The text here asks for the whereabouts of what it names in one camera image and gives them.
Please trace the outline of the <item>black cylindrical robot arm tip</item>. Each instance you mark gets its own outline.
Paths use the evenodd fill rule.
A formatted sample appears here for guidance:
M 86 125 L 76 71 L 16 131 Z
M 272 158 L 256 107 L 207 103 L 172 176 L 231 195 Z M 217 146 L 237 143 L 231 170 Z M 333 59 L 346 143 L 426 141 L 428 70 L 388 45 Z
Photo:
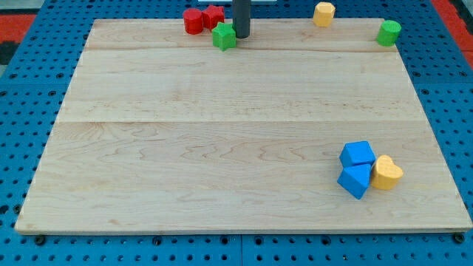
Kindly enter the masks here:
M 251 0 L 233 0 L 233 28 L 237 38 L 247 38 L 251 33 Z

